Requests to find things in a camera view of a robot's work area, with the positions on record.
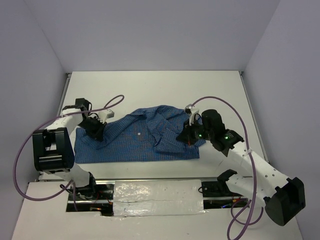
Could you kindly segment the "blue checkered long sleeve shirt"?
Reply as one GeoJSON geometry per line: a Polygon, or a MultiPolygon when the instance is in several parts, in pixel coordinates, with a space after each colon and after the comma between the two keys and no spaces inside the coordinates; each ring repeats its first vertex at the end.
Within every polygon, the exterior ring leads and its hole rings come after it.
{"type": "Polygon", "coordinates": [[[123,118],[110,122],[103,131],[102,141],[89,137],[77,128],[74,153],[77,164],[159,162],[199,159],[199,148],[177,141],[188,114],[180,108],[159,105],[139,108],[123,118]]]}

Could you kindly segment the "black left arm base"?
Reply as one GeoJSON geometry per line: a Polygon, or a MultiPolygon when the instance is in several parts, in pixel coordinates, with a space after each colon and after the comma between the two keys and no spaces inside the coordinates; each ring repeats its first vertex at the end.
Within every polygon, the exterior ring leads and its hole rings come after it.
{"type": "Polygon", "coordinates": [[[75,195],[75,204],[73,191],[71,189],[68,190],[66,212],[99,212],[102,216],[113,216],[114,186],[114,184],[110,183],[97,184],[96,192],[92,196],[83,196],[77,193],[75,195]]]}

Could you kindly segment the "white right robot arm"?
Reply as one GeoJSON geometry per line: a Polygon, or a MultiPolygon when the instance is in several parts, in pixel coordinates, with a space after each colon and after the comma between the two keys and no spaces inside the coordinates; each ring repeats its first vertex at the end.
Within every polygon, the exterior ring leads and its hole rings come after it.
{"type": "Polygon", "coordinates": [[[218,177],[217,190],[221,195],[240,194],[247,199],[255,196],[268,217],[277,225],[285,226],[306,206],[305,186],[298,178],[289,178],[265,161],[246,145],[236,131],[227,129],[215,109],[199,114],[189,106],[184,110],[189,118],[183,123],[179,142],[194,145],[200,140],[209,141],[228,160],[232,160],[248,173],[242,176],[235,170],[226,170],[218,177]]]}

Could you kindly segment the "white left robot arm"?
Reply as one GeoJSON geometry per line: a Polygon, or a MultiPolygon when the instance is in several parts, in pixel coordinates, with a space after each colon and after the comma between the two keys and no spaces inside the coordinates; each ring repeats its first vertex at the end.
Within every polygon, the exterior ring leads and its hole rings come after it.
{"type": "Polygon", "coordinates": [[[107,119],[115,114],[109,109],[93,111],[91,106],[85,98],[77,98],[75,104],[62,109],[60,118],[32,134],[35,169],[67,182],[73,181],[76,191],[86,199],[98,194],[98,186],[92,173],[75,163],[70,134],[80,127],[90,139],[102,142],[107,119]]]}

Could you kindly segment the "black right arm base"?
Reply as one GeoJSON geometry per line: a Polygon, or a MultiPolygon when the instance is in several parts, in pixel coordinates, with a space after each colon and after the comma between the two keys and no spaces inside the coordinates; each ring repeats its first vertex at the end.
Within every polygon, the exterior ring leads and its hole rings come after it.
{"type": "Polygon", "coordinates": [[[231,192],[226,181],[237,172],[234,170],[226,170],[220,174],[215,180],[202,181],[198,192],[203,197],[203,208],[209,209],[228,209],[234,203],[237,208],[244,207],[248,203],[248,199],[239,193],[231,192]]]}

